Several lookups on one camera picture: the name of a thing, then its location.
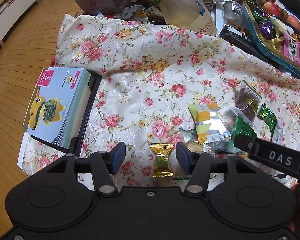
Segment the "gold green candy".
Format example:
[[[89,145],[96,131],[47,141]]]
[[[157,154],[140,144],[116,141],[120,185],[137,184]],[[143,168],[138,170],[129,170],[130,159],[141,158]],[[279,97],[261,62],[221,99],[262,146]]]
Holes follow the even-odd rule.
[[[155,154],[153,177],[163,178],[173,176],[173,169],[169,163],[173,144],[151,143],[149,148]]]

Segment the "large green snack packet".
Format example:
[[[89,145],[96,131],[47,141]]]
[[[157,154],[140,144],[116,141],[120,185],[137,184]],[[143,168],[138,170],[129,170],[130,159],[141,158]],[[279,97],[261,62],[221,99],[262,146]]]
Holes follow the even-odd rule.
[[[230,113],[234,118],[234,122],[231,130],[231,139],[223,142],[218,142],[215,147],[215,153],[218,154],[244,154],[243,150],[240,150],[234,146],[234,139],[237,135],[242,134],[249,137],[257,137],[252,128],[251,121],[243,114],[238,107],[231,107]]]

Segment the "gold tray with snacks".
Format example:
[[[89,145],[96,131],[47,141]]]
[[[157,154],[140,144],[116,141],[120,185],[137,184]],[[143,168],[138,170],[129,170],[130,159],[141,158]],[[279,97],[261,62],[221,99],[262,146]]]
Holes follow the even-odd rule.
[[[300,42],[300,31],[284,19],[269,14],[254,2],[244,1],[242,10],[257,49],[271,61],[300,78],[299,65],[283,54],[285,35]]]

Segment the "white hawthorn stick packet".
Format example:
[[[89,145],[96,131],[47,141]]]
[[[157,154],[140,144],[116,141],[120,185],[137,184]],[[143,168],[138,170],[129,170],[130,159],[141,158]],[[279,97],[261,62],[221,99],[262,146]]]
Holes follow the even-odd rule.
[[[278,120],[275,129],[273,131],[273,135],[271,137],[271,142],[278,145],[282,145],[283,135],[284,135],[284,127],[282,122]]]

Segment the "yellow silver snack packet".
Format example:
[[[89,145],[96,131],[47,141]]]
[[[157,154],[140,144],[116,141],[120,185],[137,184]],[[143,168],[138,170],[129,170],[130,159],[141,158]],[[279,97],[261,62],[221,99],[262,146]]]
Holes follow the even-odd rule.
[[[195,123],[198,144],[210,144],[231,139],[231,133],[223,124],[216,103],[188,104],[188,109]]]

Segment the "small green candy wrapper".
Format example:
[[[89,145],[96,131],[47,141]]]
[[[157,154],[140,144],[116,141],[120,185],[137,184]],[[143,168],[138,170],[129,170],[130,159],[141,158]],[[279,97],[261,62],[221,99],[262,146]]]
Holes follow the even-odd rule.
[[[273,134],[277,126],[277,117],[274,112],[264,103],[261,105],[257,116],[266,123],[271,134]]]

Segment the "clear brown nut packet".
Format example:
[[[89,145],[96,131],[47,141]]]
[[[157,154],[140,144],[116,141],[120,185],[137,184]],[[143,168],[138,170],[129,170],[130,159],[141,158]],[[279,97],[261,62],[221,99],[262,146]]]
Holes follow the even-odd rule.
[[[262,96],[247,81],[242,80],[239,91],[235,92],[235,106],[232,111],[252,125],[261,101]]]

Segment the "floral tablecloth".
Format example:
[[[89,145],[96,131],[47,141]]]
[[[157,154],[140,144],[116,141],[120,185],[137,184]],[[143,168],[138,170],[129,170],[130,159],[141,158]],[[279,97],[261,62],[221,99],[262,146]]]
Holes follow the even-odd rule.
[[[282,146],[300,151],[300,79],[231,46],[221,38],[170,25],[106,17],[65,15],[57,38],[58,67],[83,67],[102,77],[84,135],[81,157],[126,144],[126,158],[113,177],[117,187],[178,185],[153,178],[152,142],[176,144],[194,129],[188,104],[216,103],[228,127],[235,92],[245,80],[284,127]],[[272,134],[255,119],[259,138]]]

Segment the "pink snack bag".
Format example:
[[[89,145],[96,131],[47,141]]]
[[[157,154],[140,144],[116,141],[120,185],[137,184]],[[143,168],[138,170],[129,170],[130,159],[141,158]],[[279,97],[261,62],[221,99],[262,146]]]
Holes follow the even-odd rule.
[[[283,54],[300,67],[300,42],[289,35],[285,35]]]

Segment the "black remote control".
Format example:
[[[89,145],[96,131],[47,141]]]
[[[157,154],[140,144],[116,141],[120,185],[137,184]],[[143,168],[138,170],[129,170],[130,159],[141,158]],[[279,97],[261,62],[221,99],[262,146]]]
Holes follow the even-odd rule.
[[[226,40],[231,45],[243,50],[244,52],[261,59],[264,62],[268,62],[268,59],[263,56],[259,50],[254,46],[253,41],[246,35],[242,34],[237,29],[225,25],[219,33],[220,38]]]

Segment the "small glass jar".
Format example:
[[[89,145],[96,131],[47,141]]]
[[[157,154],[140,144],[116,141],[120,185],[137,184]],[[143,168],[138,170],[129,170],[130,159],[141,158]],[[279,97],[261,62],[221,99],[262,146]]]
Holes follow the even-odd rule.
[[[236,1],[223,4],[223,20],[225,25],[238,28],[242,22],[242,7]]]

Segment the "large beige paper bag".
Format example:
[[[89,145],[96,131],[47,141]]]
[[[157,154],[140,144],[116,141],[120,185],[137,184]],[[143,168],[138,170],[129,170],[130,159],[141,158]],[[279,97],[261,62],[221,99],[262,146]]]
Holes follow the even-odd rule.
[[[148,0],[160,8],[165,22],[176,27],[215,36],[217,29],[203,0]]]

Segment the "red apple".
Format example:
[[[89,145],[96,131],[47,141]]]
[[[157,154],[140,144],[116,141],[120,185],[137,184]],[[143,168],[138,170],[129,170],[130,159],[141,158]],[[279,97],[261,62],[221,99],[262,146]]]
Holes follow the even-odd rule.
[[[272,14],[274,16],[277,16],[277,17],[281,16],[281,9],[275,3],[266,2],[262,6],[262,9],[264,9],[266,12],[268,12],[269,14]]]

